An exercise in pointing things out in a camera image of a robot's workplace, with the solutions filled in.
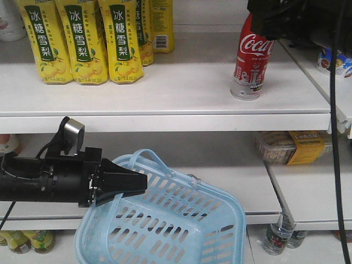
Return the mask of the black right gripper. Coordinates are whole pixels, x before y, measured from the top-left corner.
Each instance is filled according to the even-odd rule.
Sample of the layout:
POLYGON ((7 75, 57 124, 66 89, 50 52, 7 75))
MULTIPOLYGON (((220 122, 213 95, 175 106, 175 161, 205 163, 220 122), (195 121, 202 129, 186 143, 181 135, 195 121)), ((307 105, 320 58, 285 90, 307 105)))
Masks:
POLYGON ((351 51, 351 1, 248 1, 251 30, 269 40, 351 51))

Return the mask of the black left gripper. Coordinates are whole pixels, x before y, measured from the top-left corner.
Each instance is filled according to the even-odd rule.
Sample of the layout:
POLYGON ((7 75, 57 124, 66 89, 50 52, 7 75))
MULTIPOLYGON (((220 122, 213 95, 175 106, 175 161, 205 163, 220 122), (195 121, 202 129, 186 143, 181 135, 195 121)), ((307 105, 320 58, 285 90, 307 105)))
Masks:
POLYGON ((61 155, 60 151, 53 150, 46 153, 42 167, 45 184, 41 186, 41 201, 77 203, 79 207, 89 207, 94 199, 92 182, 98 176, 99 166, 100 190, 118 194, 99 197, 96 206, 113 201, 116 195, 131 197, 145 193, 148 186, 145 174, 102 159, 100 148, 87 147, 73 156, 61 155))

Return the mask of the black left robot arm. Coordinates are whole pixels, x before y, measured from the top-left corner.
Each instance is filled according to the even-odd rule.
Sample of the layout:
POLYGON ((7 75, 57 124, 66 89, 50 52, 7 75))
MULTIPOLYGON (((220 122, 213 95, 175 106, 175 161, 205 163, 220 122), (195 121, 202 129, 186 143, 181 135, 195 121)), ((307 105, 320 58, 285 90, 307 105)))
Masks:
POLYGON ((147 175, 102 157, 102 149, 87 147, 74 156, 1 158, 1 201, 76 203, 80 207, 135 196, 147 190, 147 175))

